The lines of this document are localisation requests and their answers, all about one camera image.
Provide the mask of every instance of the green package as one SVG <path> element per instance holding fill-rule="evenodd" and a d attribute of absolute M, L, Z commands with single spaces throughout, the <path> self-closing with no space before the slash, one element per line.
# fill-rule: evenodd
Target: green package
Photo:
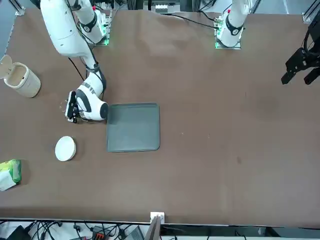
<path fill-rule="evenodd" d="M 12 181 L 18 184 L 21 181 L 21 160 L 12 159 L 0 163 L 0 173 L 7 171 L 10 173 Z"/>

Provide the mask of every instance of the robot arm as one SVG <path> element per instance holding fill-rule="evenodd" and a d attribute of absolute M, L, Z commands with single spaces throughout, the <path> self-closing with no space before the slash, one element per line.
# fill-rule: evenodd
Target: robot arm
<path fill-rule="evenodd" d="M 223 26 L 217 37 L 224 46 L 232 48 L 240 41 L 249 11 L 249 0 L 232 0 L 230 13 L 222 16 Z"/>
<path fill-rule="evenodd" d="M 82 58 L 89 71 L 78 89 L 69 93 L 65 116 L 73 123 L 77 122 L 77 117 L 96 121 L 106 119 L 108 104 L 99 99 L 106 89 L 106 78 L 82 37 L 85 35 L 93 43 L 104 37 L 101 21 L 93 11 L 90 0 L 41 0 L 40 9 L 55 49 L 63 56 Z M 79 33 L 71 10 L 77 14 L 81 29 L 86 34 Z"/>
<path fill-rule="evenodd" d="M 307 43 L 309 35 L 314 42 L 311 49 Z M 320 75 L 320 11 L 308 26 L 303 40 L 303 47 L 300 47 L 285 63 L 286 73 L 281 78 L 282 84 L 288 84 L 297 72 L 314 68 L 305 78 L 305 84 L 311 84 Z"/>

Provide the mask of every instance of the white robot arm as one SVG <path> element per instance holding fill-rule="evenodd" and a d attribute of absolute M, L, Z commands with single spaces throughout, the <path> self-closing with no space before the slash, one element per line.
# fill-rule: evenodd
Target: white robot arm
<path fill-rule="evenodd" d="M 230 13 L 225 12 L 222 16 L 223 26 L 217 37 L 223 45 L 229 48 L 237 45 L 249 11 L 249 0 L 232 0 Z"/>
<path fill-rule="evenodd" d="M 96 44 L 106 36 L 101 26 L 103 13 L 94 11 L 90 0 L 41 0 L 40 9 L 55 49 L 66 57 L 80 57 L 89 72 L 78 89 L 69 93 L 65 116 L 73 123 L 77 122 L 77 117 L 96 121 L 106 119 L 108 104 L 99 99 L 106 89 L 106 79 L 82 37 Z M 82 33 L 71 10 L 79 19 Z"/>

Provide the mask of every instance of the black cable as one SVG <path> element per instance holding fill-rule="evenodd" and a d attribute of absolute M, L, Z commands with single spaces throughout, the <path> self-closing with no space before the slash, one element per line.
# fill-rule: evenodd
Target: black cable
<path fill-rule="evenodd" d="M 102 83 L 102 79 L 101 79 L 101 77 L 99 77 L 99 76 L 98 76 L 98 74 L 97 74 L 96 72 L 93 72 L 93 74 L 94 74 L 94 75 L 96 75 L 96 76 L 97 76 L 97 78 L 98 78 L 98 79 L 100 79 L 100 81 L 101 81 L 101 83 Z M 102 92 L 101 100 L 103 100 L 103 99 L 104 99 L 104 95 L 105 95 L 105 90 L 102 90 L 102 91 L 103 91 L 103 92 Z"/>
<path fill-rule="evenodd" d="M 103 230 L 108 230 L 108 229 L 111 229 L 111 228 L 112 228 L 112 229 L 109 231 L 109 233 L 111 233 L 111 231 L 113 231 L 116 227 L 117 227 L 117 225 L 109 226 L 109 227 L 106 227 L 105 229 L 99 230 L 97 233 L 100 233 L 100 232 L 103 231 Z"/>
<path fill-rule="evenodd" d="M 312 52 L 312 51 L 309 51 L 309 50 L 308 50 L 307 42 L 308 42 L 309 35 L 310 35 L 310 31 L 309 31 L 309 29 L 308 29 L 308 30 L 306 31 L 306 34 L 305 34 L 305 37 L 304 37 L 304 40 L 303 40 L 303 48 L 304 48 L 304 51 L 305 51 L 307 54 L 311 54 L 311 55 L 313 55 L 313 56 L 320 56 L 320 52 Z"/>
<path fill-rule="evenodd" d="M 84 78 L 82 77 L 81 73 L 79 72 L 79 69 L 78 69 L 77 66 L 75 65 L 74 61 L 72 61 L 70 57 L 68 57 L 68 59 L 70 60 L 70 62 L 72 63 L 72 65 L 75 67 L 76 71 L 78 72 L 78 74 L 79 74 L 80 77 L 82 78 L 82 81 L 84 81 Z"/>
<path fill-rule="evenodd" d="M 118 235 L 116 236 L 116 238 L 114 239 L 114 240 L 117 240 L 117 239 L 119 239 L 119 240 L 124 240 L 124 238 L 120 238 L 120 231 L 123 231 L 124 232 L 124 234 L 126 234 L 126 230 L 129 228 L 129 227 L 131 227 L 133 224 L 129 224 L 128 226 L 126 226 L 124 229 L 121 229 L 119 226 L 118 226 L 118 228 L 119 228 L 119 233 L 118 233 Z"/>
<path fill-rule="evenodd" d="M 109 232 L 109 237 L 114 237 L 114 236 L 116 235 L 116 233 L 117 233 L 117 227 L 119 227 L 119 226 L 118 226 L 118 225 L 115 225 L 115 227 L 110 230 L 110 232 Z"/>
<path fill-rule="evenodd" d="M 313 44 L 314 43 L 314 41 L 312 41 L 310 44 L 309 44 L 309 46 L 308 46 L 308 50 L 310 49 L 310 46 L 311 46 L 311 44 Z"/>
<path fill-rule="evenodd" d="M 246 236 L 244 234 L 240 235 L 237 230 L 234 231 L 235 236 L 244 237 L 244 240 L 247 240 Z"/>
<path fill-rule="evenodd" d="M 211 20 L 211 21 L 213 21 L 213 22 L 215 21 L 214 18 L 209 17 L 208 14 L 206 14 L 204 11 L 200 10 L 199 12 L 202 13 L 207 19 L 209 19 L 209 20 Z"/>
<path fill-rule="evenodd" d="M 93 44 L 95 44 L 94 41 L 92 41 L 89 37 L 87 37 L 86 35 L 84 35 L 84 33 L 81 31 L 81 29 L 78 28 L 78 25 L 77 25 L 76 20 L 75 20 L 75 16 L 74 16 L 74 14 L 72 13 L 72 9 L 71 9 L 71 6 L 70 6 L 70 4 L 69 4 L 68 1 L 66 2 L 66 5 L 68 6 L 68 8 L 69 8 L 70 11 L 71 11 L 71 15 L 72 15 L 72 18 L 73 18 L 75 27 L 78 29 L 78 31 L 81 33 L 81 35 L 82 35 L 83 37 L 87 38 L 90 42 L 92 42 Z"/>
<path fill-rule="evenodd" d="M 209 1 L 209 2 L 212 2 L 211 7 L 213 7 L 213 6 L 215 5 L 216 1 L 217 1 L 217 0 Z M 206 5 L 206 4 L 208 3 L 206 0 L 201 0 L 201 2 L 202 2 L 203 5 Z"/>
<path fill-rule="evenodd" d="M 40 226 L 40 224 L 41 224 L 42 222 L 43 222 L 43 221 L 39 221 L 39 222 L 38 222 L 37 230 L 36 230 L 36 232 L 33 234 L 31 240 L 33 240 L 36 235 L 37 235 L 37 237 L 38 237 L 38 239 L 39 239 L 39 230 L 43 228 L 43 226 L 41 226 L 41 227 L 39 227 L 39 226 Z M 48 225 L 48 227 L 51 227 L 51 226 L 54 225 L 54 224 L 56 224 L 55 221 L 52 222 L 52 223 L 50 223 L 50 224 Z"/>
<path fill-rule="evenodd" d="M 79 239 L 82 239 L 81 236 L 80 236 L 80 234 L 79 234 L 79 232 L 78 232 L 79 226 L 77 226 L 75 222 L 73 223 L 73 228 L 74 228 L 74 230 L 76 231 L 76 234 L 78 235 Z"/>
<path fill-rule="evenodd" d="M 231 5 L 232 5 L 232 3 L 231 3 L 229 6 L 227 6 L 227 7 L 226 7 L 226 9 L 225 9 L 225 10 L 223 10 L 223 12 L 222 12 L 222 13 L 224 14 L 224 13 L 225 13 L 225 11 L 227 11 L 227 10 L 228 10 L 228 8 L 230 8 L 230 7 L 231 7 Z"/>
<path fill-rule="evenodd" d="M 215 0 L 210 0 L 208 1 L 208 3 L 206 5 L 204 5 L 201 9 L 199 9 L 199 11 L 203 10 L 205 7 L 207 7 L 209 4 L 211 4 L 212 2 L 214 2 Z"/>
<path fill-rule="evenodd" d="M 84 225 L 85 225 L 91 232 L 94 231 L 93 227 L 89 227 L 88 224 L 86 224 L 85 222 L 84 222 Z"/>
<path fill-rule="evenodd" d="M 103 229 L 103 235 L 106 236 L 106 231 L 105 231 L 105 227 L 104 224 L 102 223 L 102 229 Z"/>
<path fill-rule="evenodd" d="M 99 9 L 99 10 L 104 10 L 104 9 L 102 9 L 100 6 L 98 6 L 98 5 L 94 5 L 97 9 Z"/>
<path fill-rule="evenodd" d="M 172 14 L 171 16 L 178 17 L 178 18 L 181 18 L 181 19 L 190 21 L 190 22 L 192 22 L 192 23 L 199 24 L 199 25 L 201 25 L 201 26 L 205 26 L 205 27 L 211 28 L 211 29 L 219 30 L 219 28 L 218 28 L 217 26 L 211 26 L 211 25 L 207 25 L 207 24 L 204 24 L 204 23 L 201 23 L 201 22 L 193 21 L 193 20 L 191 20 L 191 19 L 189 19 L 189 18 L 186 18 L 186 17 L 184 17 L 184 16 L 173 15 L 173 14 Z"/>
<path fill-rule="evenodd" d="M 36 227 L 36 235 L 38 237 L 38 240 L 40 240 L 40 238 L 39 238 L 39 229 L 40 229 L 39 226 L 40 226 L 40 222 L 39 222 L 38 226 Z"/>
<path fill-rule="evenodd" d="M 27 227 L 24 228 L 24 231 L 26 233 L 30 232 L 30 230 L 34 227 L 34 225 L 37 223 L 37 220 L 33 221 L 32 223 L 30 223 Z"/>
<path fill-rule="evenodd" d="M 46 233 L 48 233 L 50 235 L 51 240 L 55 240 L 50 232 L 50 227 L 52 226 L 52 225 L 50 225 L 50 222 L 45 222 L 45 223 L 42 222 L 42 226 L 44 228 L 44 230 L 43 230 L 44 238 L 46 238 Z"/>

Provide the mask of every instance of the white bracket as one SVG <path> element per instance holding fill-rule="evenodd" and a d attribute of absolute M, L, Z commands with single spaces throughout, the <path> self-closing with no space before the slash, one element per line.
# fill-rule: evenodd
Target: white bracket
<path fill-rule="evenodd" d="M 26 10 L 26 8 L 23 6 L 21 9 L 19 9 L 19 11 L 15 12 L 15 15 L 16 16 L 23 16 L 23 15 L 25 15 L 25 10 Z"/>
<path fill-rule="evenodd" d="M 304 13 L 304 12 L 302 13 L 302 20 L 303 20 L 303 23 L 304 23 L 304 24 L 309 24 L 309 23 L 311 23 L 310 17 L 309 17 L 309 16 L 308 16 L 308 17 L 305 17 L 305 13 Z"/>
<path fill-rule="evenodd" d="M 160 211 L 152 211 L 152 212 L 150 212 L 150 223 L 152 222 L 152 220 L 155 217 L 160 217 L 161 224 L 165 223 L 165 213 L 164 212 L 160 212 Z"/>

